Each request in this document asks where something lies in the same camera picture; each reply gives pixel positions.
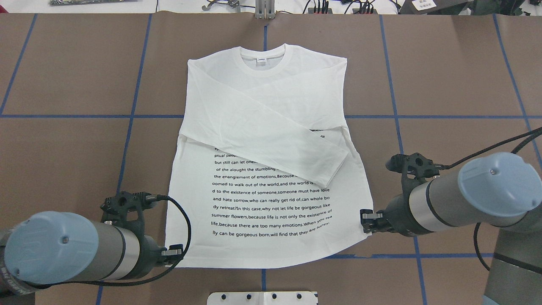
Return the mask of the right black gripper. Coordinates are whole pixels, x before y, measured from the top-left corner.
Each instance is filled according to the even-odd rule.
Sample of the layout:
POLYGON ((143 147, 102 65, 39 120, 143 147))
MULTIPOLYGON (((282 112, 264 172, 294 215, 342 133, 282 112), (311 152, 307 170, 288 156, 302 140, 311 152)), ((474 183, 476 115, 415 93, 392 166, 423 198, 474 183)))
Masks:
POLYGON ((433 160, 419 153, 411 155, 397 154, 385 164, 387 170, 401 174, 400 195, 395 196, 385 210, 379 213, 373 210, 360 210, 361 225, 364 233, 399 233, 405 237, 417 237, 431 233, 423 227, 410 209, 412 191, 438 175, 439 168, 433 160))

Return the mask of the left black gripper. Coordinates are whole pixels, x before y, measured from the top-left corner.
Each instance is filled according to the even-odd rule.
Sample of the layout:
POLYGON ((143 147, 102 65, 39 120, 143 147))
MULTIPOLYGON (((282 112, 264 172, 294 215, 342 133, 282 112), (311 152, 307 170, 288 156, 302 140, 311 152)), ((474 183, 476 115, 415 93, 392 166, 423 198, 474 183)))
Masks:
POLYGON ((155 207, 158 199, 158 195, 147 192, 122 191, 107 197, 101 205, 101 222, 110 222, 124 242, 121 259, 107 280, 139 279, 154 268, 177 264, 184 258, 182 244, 170 245, 165 250, 145 234, 144 211, 155 207))

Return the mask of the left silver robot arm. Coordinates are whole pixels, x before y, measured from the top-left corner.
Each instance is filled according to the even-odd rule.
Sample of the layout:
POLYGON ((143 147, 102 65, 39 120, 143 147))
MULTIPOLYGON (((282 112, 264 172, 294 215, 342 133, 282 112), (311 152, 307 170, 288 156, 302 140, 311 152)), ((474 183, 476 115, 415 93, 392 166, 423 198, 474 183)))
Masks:
POLYGON ((157 281, 186 256, 192 227, 168 195, 121 191, 101 205, 99 222, 76 213, 39 212, 1 233, 1 297, 51 286, 140 286, 157 281), (160 247, 145 233, 144 211, 172 203, 184 217, 187 241, 160 247))

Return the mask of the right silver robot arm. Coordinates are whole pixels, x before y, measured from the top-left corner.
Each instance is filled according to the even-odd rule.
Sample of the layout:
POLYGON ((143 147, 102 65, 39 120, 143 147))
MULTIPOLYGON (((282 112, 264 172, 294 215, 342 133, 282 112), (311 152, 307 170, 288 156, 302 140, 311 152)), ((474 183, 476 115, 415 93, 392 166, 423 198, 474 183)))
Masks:
POLYGON ((421 154, 393 156, 402 193, 385 210, 360 210, 365 233, 406 237, 475 223, 499 228, 484 305, 540 305, 541 178, 519 155, 497 152, 442 176, 445 167, 421 154))

